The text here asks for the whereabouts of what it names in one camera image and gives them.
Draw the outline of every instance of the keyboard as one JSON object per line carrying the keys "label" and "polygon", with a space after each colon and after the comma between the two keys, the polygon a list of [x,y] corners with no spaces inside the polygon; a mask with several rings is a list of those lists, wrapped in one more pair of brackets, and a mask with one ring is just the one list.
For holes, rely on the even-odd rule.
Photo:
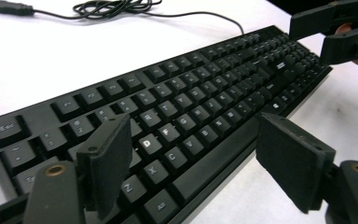
{"label": "keyboard", "polygon": [[75,161],[127,113],[132,161],[112,222],[180,223],[252,154],[257,114],[287,116],[330,71],[269,26],[68,92],[0,117],[0,184],[26,195],[40,167]]}

